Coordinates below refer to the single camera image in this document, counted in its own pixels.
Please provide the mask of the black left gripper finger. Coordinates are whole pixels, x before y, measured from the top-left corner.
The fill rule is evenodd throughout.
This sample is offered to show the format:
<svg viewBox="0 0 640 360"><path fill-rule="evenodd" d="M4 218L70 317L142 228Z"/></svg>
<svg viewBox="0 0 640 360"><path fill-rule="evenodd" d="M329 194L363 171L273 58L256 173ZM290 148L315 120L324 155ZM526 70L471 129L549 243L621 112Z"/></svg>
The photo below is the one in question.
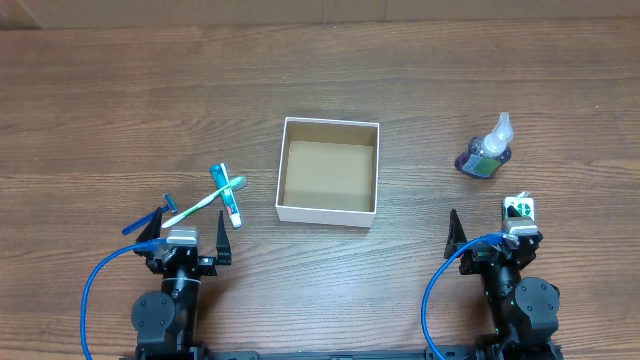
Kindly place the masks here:
<svg viewBox="0 0 640 360"><path fill-rule="evenodd" d="M232 264L231 246L224 223L224 211L219 211L217 234L216 234L216 264L229 266Z"/></svg>
<svg viewBox="0 0 640 360"><path fill-rule="evenodd" d="M157 244L156 239L160 238L163 211L158 207L150 217L150 221L146 227L138 235L136 244L138 248L134 250L137 255L152 255L155 252Z"/></svg>

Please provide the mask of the blue disposable razor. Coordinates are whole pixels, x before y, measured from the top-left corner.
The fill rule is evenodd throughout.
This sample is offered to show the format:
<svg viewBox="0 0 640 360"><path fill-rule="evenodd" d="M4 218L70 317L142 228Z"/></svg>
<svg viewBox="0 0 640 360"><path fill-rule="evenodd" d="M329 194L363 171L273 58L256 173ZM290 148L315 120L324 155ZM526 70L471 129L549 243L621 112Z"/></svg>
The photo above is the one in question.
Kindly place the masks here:
<svg viewBox="0 0 640 360"><path fill-rule="evenodd" d="M165 201L165 205L161 208L163 213L170 211L172 214L176 214L178 212L177 205L173 200L172 196L168 193L163 195L163 199ZM132 224L126 226L122 229L121 234L126 236L139 229L143 225L148 224L154 217L155 211L151 211L149 214L141 217L140 219L134 221Z"/></svg>

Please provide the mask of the green white toothbrush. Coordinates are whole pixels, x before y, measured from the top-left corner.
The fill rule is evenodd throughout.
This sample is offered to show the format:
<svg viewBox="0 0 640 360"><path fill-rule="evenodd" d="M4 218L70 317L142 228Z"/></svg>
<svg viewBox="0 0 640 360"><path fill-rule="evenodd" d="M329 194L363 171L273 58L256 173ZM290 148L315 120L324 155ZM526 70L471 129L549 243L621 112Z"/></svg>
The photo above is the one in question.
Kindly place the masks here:
<svg viewBox="0 0 640 360"><path fill-rule="evenodd" d="M174 225L177 225L187 217L189 217L192 213L199 211L200 209L207 207L211 203L213 203L218 197L220 197L226 190L236 190L238 188L242 188L247 183L247 178L245 176L238 176L229 181L228 184L222 186L217 189L215 192L209 194L208 196L201 199L198 203L188 208L187 210L173 216L169 220L165 221L162 225L162 229L170 228Z"/></svg>

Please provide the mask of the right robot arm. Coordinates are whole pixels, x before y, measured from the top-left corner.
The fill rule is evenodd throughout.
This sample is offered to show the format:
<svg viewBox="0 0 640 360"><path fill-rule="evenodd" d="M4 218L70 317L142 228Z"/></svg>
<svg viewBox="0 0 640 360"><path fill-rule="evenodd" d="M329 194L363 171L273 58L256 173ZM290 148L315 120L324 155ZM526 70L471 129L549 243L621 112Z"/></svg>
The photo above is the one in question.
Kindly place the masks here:
<svg viewBox="0 0 640 360"><path fill-rule="evenodd" d="M449 215L449 234L444 257L460 250L459 273L481 277L485 297L495 325L492 334L480 335L469 348L468 359L561 359L560 348L551 337L558 330L560 291L538 277L521 276L536 258L543 235L529 216L515 207L502 218L501 242L469 243L455 210Z"/></svg>

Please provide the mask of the purple soap pump bottle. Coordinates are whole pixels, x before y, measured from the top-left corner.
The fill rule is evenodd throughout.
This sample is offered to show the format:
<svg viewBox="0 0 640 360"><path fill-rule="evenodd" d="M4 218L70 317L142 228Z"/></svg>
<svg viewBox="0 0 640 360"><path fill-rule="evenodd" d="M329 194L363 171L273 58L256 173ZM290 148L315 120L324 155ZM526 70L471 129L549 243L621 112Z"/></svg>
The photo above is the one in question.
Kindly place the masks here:
<svg viewBox="0 0 640 360"><path fill-rule="evenodd" d="M510 115L508 112L501 112L490 133L470 139L467 148L455 159L455 168L473 178L493 178L499 168L512 157L510 142L513 137Z"/></svg>

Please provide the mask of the green white soap packet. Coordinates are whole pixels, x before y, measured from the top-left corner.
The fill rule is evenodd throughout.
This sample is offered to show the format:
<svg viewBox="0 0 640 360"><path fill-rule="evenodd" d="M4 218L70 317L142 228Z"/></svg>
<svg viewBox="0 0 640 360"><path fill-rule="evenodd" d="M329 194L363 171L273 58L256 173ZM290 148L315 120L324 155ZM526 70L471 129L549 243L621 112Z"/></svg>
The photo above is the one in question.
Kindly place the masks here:
<svg viewBox="0 0 640 360"><path fill-rule="evenodd" d="M527 191L507 196L502 201L502 218L509 217L508 209L513 207L520 216L535 220L535 202Z"/></svg>

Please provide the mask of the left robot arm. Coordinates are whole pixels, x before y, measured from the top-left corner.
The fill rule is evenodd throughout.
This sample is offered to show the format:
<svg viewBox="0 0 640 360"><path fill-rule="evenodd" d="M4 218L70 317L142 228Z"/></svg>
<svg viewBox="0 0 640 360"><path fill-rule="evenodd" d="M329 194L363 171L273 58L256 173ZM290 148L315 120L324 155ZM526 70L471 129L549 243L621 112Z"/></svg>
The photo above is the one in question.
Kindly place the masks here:
<svg viewBox="0 0 640 360"><path fill-rule="evenodd" d="M131 311L137 331L136 359L212 359L211 350L195 339L201 278L215 276L219 266L232 263L231 246L218 215L216 254L198 252L199 233L194 227L175 227L165 238L161 233L162 212L136 239L134 253L147 268L162 277L161 288L141 295Z"/></svg>

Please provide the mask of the teal toothpaste tube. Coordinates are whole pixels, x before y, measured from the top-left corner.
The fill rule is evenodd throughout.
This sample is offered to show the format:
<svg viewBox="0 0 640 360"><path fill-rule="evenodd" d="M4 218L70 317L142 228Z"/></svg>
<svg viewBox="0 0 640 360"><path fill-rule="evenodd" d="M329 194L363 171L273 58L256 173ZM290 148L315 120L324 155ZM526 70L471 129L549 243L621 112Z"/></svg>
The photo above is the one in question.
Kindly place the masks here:
<svg viewBox="0 0 640 360"><path fill-rule="evenodd" d="M210 166L209 172L217 188L221 188L230 182L230 178L229 178L225 163L219 163L219 164ZM239 212L233 190L231 188L224 190L221 193L221 198L232 226L235 229L240 228L243 225L243 223L242 223L241 214Z"/></svg>

